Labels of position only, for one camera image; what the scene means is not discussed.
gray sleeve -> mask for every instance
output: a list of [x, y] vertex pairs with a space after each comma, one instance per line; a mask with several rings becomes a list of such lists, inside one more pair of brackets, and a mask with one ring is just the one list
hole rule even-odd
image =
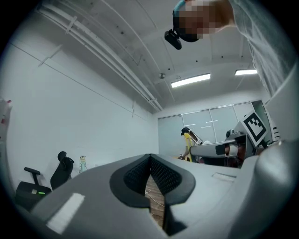
[[254, 66], [273, 96], [297, 59], [297, 52], [280, 24], [256, 0], [229, 0], [235, 24], [248, 39]]

black office chair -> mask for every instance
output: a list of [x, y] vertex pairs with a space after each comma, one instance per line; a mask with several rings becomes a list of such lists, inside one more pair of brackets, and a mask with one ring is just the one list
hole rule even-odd
[[[71, 178], [74, 161], [66, 157], [66, 152], [58, 154], [59, 166], [53, 174], [50, 183], [52, 189], [58, 188]], [[43, 197], [51, 193], [51, 189], [39, 185], [37, 175], [41, 173], [37, 170], [24, 168], [25, 171], [32, 173], [34, 183], [20, 182], [16, 190], [15, 202], [26, 210], [30, 211]]]

wooden floor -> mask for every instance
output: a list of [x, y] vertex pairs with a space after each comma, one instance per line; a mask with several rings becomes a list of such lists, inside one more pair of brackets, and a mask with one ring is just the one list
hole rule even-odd
[[[152, 176], [149, 176], [149, 180], [146, 184], [146, 191], [149, 192], [148, 195], [145, 195], [148, 199], [150, 199], [150, 208], [151, 208], [151, 215], [155, 219], [155, 221], [159, 224], [160, 227], [163, 226], [163, 217], [164, 217], [164, 196], [160, 192], [159, 188], [157, 187], [154, 179]], [[155, 199], [158, 203], [152, 200], [149, 195]]]

ceiling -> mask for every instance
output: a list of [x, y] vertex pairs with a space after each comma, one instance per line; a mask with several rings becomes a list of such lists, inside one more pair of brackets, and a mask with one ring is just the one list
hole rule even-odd
[[[258, 75], [235, 77], [252, 68], [247, 40], [226, 28], [176, 50], [164, 39], [172, 28], [178, 0], [56, 0], [54, 5], [77, 16], [140, 78], [162, 107], [224, 91], [261, 87]], [[172, 89], [171, 82], [211, 73], [211, 79]]]

white wall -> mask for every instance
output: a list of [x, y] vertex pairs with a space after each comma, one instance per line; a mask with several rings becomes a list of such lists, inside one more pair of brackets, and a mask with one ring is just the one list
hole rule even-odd
[[[38, 66], [60, 44], [62, 50]], [[73, 176], [81, 155], [91, 168], [158, 152], [157, 118], [149, 105], [80, 43], [39, 15], [30, 17], [7, 46], [0, 96], [12, 100], [7, 155], [14, 188], [20, 181], [33, 182], [24, 167], [39, 170], [39, 181], [49, 187], [60, 151], [75, 161]]]
[[261, 96], [262, 94], [260, 89], [229, 92], [220, 95], [213, 95], [207, 98], [202, 98], [172, 107], [167, 107], [164, 108], [163, 111], [157, 112], [154, 115], [157, 118], [162, 118], [182, 113], [190, 113], [208, 108], [214, 108], [221, 105], [237, 104], [252, 100], [258, 100], [261, 99]]

